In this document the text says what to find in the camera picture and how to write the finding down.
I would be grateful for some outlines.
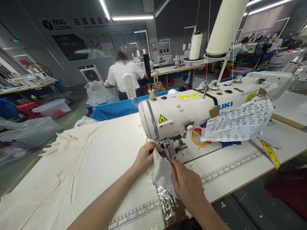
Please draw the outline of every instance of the person's left hand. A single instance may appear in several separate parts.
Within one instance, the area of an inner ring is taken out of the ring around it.
[[[144,146],[142,146],[138,152],[138,155],[132,165],[132,168],[138,173],[141,174],[152,164],[154,160],[153,154],[150,154],[149,151],[157,148],[157,151],[160,152],[162,149],[160,146],[155,144],[154,142],[146,142]]]

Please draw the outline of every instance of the hand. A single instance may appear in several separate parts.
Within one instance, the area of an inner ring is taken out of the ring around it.
[[[172,181],[174,190],[187,210],[196,218],[198,213],[210,203],[207,201],[201,185],[200,176],[187,169],[178,160],[172,159]]]
[[[157,148],[157,151],[160,152],[162,149],[159,145],[154,142],[147,142],[142,146],[138,152],[138,155],[132,165],[132,168],[140,175],[152,164],[154,160],[153,154],[149,154],[150,150]]]

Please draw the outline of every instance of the white shirt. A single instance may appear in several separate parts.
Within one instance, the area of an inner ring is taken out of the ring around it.
[[[133,62],[127,62],[126,64],[117,62],[112,65],[109,69],[107,82],[109,82],[111,85],[117,84],[119,91],[126,92],[127,90],[124,82],[125,73],[128,73],[133,77],[134,88],[140,88],[137,81],[137,75],[140,77],[140,79],[143,79],[145,72]]]
[[[236,56],[239,53],[244,53],[245,51],[247,51],[247,48],[245,47],[245,45],[243,45],[242,43],[236,44],[232,47],[232,50],[230,52],[230,57],[228,59],[228,61],[234,61],[236,60]]]

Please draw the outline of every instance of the company logo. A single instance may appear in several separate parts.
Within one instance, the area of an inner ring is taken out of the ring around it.
[[[47,20],[43,20],[43,25],[48,30],[53,30],[55,28],[56,30],[70,30],[73,29],[72,26],[67,26],[64,19],[52,19],[51,22]]]
[[[44,21],[43,21],[43,25],[44,25],[44,27],[45,27],[46,29],[48,29],[48,30],[53,30],[53,25],[52,25],[49,21],[44,20]]]
[[[222,104],[222,105],[218,105],[218,107],[219,107],[220,109],[225,109],[225,108],[227,108],[227,107],[231,107],[232,104],[233,104],[233,102],[228,102],[228,103],[225,103],[225,104]]]

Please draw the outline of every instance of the yellow floor line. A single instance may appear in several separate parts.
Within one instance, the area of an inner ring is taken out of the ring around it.
[[[64,126],[62,127],[62,129],[71,121],[71,119],[76,115],[77,112],[79,112],[79,110],[84,106],[84,104],[86,103],[87,99],[85,100],[85,102],[79,107],[79,109],[68,119],[68,121],[64,124]],[[49,145],[50,143],[53,142],[54,138],[56,138],[57,135],[54,135],[53,138],[51,139],[51,141],[49,141],[46,145]],[[33,165],[33,163],[37,160],[38,156],[36,156],[28,165],[27,167],[22,171],[21,174],[19,174],[19,176],[14,180],[14,182],[12,183],[12,185],[0,196],[0,200],[1,198],[8,194],[11,189],[18,183],[19,179],[29,170],[29,168],[31,167],[31,165]]]

